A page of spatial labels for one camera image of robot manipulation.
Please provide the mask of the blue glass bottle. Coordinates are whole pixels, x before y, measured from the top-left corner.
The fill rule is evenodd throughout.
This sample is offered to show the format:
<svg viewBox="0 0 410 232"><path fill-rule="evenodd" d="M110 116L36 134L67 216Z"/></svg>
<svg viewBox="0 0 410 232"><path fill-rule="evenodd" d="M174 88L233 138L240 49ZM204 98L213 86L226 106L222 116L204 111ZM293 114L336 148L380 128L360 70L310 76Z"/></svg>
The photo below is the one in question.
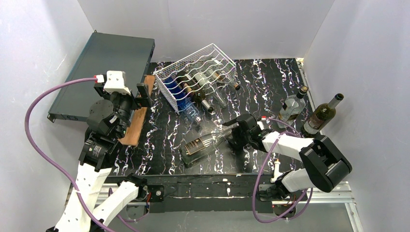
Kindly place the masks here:
<svg viewBox="0 0 410 232"><path fill-rule="evenodd" d="M199 110L194 106L181 87L178 86L177 81L171 77L167 77L163 80L163 84L166 88L163 94L174 110L178 114L184 113L189 120L199 125L202 122L199 116Z"/></svg>

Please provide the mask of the dark green wine bottle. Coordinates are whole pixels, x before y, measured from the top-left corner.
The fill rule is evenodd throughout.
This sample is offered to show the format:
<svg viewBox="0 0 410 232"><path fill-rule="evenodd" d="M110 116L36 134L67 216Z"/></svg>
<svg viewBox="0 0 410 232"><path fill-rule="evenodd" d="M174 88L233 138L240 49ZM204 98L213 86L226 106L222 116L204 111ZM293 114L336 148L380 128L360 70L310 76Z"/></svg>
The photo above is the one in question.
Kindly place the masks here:
<svg viewBox="0 0 410 232"><path fill-rule="evenodd" d="M206 100L205 92L199 89L199 84L193 80L193 77L190 77L185 71L180 71L176 74L175 80L183 92L195 103L200 104L209 113L214 111L214 107Z"/></svg>

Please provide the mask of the clear short bottle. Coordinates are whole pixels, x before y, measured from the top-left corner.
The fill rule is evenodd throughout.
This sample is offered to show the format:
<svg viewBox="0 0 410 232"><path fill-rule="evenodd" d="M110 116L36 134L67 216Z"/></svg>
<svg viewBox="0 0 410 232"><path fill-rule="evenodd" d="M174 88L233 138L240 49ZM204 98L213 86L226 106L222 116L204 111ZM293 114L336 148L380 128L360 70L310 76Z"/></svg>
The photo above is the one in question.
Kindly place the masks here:
<svg viewBox="0 0 410 232"><path fill-rule="evenodd" d="M219 102L221 108L227 106L227 101L215 82L210 81L205 74L199 72L194 75L194 79L206 93L211 94Z"/></svg>

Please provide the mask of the clear round bottle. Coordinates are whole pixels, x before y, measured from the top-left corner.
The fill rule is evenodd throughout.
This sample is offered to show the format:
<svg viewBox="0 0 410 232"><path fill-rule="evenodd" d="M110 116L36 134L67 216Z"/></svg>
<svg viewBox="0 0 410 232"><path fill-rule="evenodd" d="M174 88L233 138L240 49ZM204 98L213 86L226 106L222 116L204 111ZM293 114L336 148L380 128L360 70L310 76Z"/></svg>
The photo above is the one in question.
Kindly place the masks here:
<svg viewBox="0 0 410 232"><path fill-rule="evenodd" d="M186 168L202 162L208 156L220 155L229 150L228 139L232 137L233 128L201 135L185 143L179 149Z"/></svg>

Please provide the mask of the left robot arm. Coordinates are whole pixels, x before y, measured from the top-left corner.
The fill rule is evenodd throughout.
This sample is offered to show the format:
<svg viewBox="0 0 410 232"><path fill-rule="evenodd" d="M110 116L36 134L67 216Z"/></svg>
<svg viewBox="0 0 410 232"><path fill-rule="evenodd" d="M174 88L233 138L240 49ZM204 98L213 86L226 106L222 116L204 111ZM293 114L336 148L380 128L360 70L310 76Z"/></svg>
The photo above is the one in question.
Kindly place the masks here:
<svg viewBox="0 0 410 232"><path fill-rule="evenodd" d="M125 84L96 83L102 97L89 112L88 131L79 157L73 192L57 224L50 232L107 232L108 225L133 200L148 196L147 180L130 174L101 204L97 199L119 152L136 98Z"/></svg>

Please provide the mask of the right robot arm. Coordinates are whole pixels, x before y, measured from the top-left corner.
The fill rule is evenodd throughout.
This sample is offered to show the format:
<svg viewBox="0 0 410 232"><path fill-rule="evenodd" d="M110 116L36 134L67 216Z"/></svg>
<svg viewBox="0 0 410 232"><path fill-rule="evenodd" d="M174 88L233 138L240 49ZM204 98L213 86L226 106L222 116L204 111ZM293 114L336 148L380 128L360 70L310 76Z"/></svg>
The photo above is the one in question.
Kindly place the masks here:
<svg viewBox="0 0 410 232"><path fill-rule="evenodd" d="M256 197L268 201L286 199L294 192L312 192L317 188L322 192L331 192L348 174L352 172L352 165L330 138L318 135L316 138L302 138L297 132L277 132L265 129L251 114L240 115L224 126L232 126L229 143L234 148L250 145L252 148L267 153L263 165L267 164L272 153L278 153L299 160L302 169L280 172L280 162L275 161L273 177L267 187L259 187L262 172L259 171L252 193L252 211L255 218L262 223L269 223L284 218L291 212L301 198L291 204L276 218L262 220L256 212Z"/></svg>

